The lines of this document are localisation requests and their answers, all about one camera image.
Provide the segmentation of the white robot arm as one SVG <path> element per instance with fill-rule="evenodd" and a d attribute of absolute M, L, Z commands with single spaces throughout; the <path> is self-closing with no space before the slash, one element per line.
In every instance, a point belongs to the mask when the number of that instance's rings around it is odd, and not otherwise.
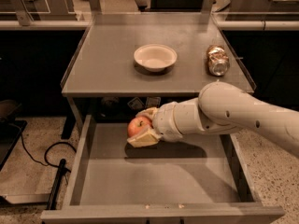
<path fill-rule="evenodd" d="M 137 133 L 128 134 L 127 142 L 133 147 L 176 142 L 188 134 L 249 129 L 299 157 L 299 113 L 260 101 L 229 83 L 209 83 L 196 98 L 148 108 L 136 115 L 150 123 L 138 123 Z"/>

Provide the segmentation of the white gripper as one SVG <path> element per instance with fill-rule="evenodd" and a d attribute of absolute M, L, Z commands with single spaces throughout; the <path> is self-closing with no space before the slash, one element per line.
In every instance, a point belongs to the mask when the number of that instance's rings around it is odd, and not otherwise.
<path fill-rule="evenodd" d="M 138 112 L 136 117 L 146 117 L 152 120 L 153 129 L 144 130 L 130 138 L 127 142 L 133 147 L 148 147 L 156 145 L 160 139 L 165 142 L 176 142 L 182 138 L 174 119 L 177 102 L 162 105 L 160 108 L 150 107 Z"/>

